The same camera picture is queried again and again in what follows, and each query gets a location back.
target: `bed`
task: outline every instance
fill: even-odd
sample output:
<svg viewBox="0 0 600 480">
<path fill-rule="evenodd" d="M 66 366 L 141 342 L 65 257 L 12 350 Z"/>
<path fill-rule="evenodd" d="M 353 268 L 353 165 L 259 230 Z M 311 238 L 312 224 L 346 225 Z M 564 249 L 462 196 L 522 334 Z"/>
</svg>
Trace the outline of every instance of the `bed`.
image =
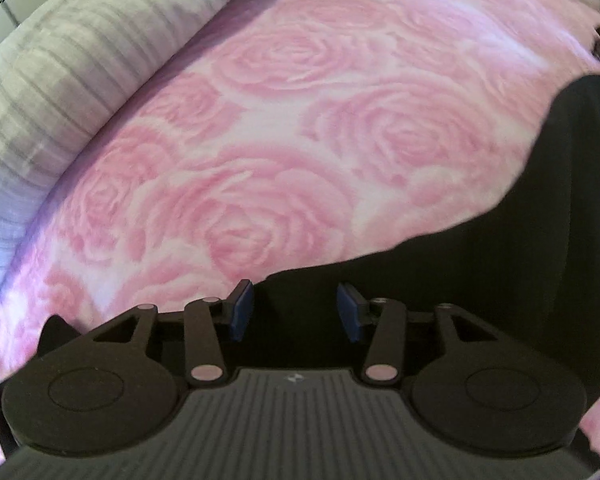
<svg viewBox="0 0 600 480">
<path fill-rule="evenodd" d="M 128 100 L 40 185 L 0 275 L 0 380 L 51 314 L 87 330 L 139 303 L 179 310 L 491 208 L 554 94 L 600 73 L 600 13 L 579 0 L 211 7 L 184 46 L 154 41 L 174 54 L 157 72 L 109 82 Z M 582 428 L 600 453 L 600 400 Z"/>
</svg>

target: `black plastic device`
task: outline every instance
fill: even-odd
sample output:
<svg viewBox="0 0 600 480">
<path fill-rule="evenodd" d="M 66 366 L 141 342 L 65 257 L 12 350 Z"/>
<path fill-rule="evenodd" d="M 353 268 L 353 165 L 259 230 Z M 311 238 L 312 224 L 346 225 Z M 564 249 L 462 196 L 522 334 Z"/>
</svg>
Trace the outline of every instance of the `black plastic device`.
<svg viewBox="0 0 600 480">
<path fill-rule="evenodd" d="M 334 292 L 364 359 L 240 364 L 253 284 L 181 312 L 138 305 L 86 334 L 60 317 L 0 384 L 0 480 L 560 479 L 586 406 L 562 365 L 451 304 Z"/>
</svg>

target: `blue rubber pad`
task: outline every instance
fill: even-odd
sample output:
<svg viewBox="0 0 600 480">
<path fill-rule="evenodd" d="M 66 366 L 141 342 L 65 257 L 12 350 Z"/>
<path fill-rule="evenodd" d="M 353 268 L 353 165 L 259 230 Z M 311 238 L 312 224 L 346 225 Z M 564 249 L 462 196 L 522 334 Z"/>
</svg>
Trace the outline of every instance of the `blue rubber pad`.
<svg viewBox="0 0 600 480">
<path fill-rule="evenodd" d="M 360 318 L 358 316 L 358 304 L 349 295 L 347 288 L 343 283 L 338 285 L 336 306 L 338 307 L 338 314 L 340 314 L 340 320 L 349 341 L 352 343 L 360 341 L 360 338 L 362 337 L 362 325 L 360 325 Z"/>
<path fill-rule="evenodd" d="M 244 332 L 247 330 L 251 314 L 253 313 L 254 289 L 253 283 L 249 282 L 235 302 L 234 316 L 229 325 L 230 337 L 233 341 L 240 342 L 244 337 Z"/>
</svg>

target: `logo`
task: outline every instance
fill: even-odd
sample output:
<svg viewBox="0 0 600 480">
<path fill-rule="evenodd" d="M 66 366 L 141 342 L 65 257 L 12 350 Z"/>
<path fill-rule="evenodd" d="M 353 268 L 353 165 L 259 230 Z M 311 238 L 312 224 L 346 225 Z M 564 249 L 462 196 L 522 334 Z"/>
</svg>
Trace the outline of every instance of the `logo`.
<svg viewBox="0 0 600 480">
<path fill-rule="evenodd" d="M 295 374 L 291 374 L 291 375 L 286 376 L 285 379 L 287 381 L 289 381 L 290 383 L 298 384 L 298 383 L 301 383 L 302 381 L 304 381 L 304 375 L 300 375 L 298 373 L 295 373 Z"/>
</svg>

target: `metal lever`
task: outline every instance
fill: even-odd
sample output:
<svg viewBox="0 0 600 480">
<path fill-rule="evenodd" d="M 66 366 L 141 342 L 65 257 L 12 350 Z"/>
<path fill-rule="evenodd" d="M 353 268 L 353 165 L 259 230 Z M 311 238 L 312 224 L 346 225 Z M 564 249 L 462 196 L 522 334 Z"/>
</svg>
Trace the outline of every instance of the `metal lever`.
<svg viewBox="0 0 600 480">
<path fill-rule="evenodd" d="M 441 354 L 456 351 L 466 343 L 509 340 L 499 330 L 454 304 L 439 304 L 434 315 Z"/>
<path fill-rule="evenodd" d="M 212 386 L 227 379 L 216 324 L 228 327 L 229 338 L 244 337 L 253 312 L 253 283 L 241 280 L 226 300 L 203 298 L 184 307 L 184 345 L 187 382 Z"/>
<path fill-rule="evenodd" d="M 365 327 L 376 327 L 362 367 L 362 380 L 375 386 L 389 386 L 400 381 L 404 363 L 407 307 L 387 298 L 367 301 L 350 283 L 338 286 L 336 304 L 351 342 L 364 339 Z"/>
</svg>

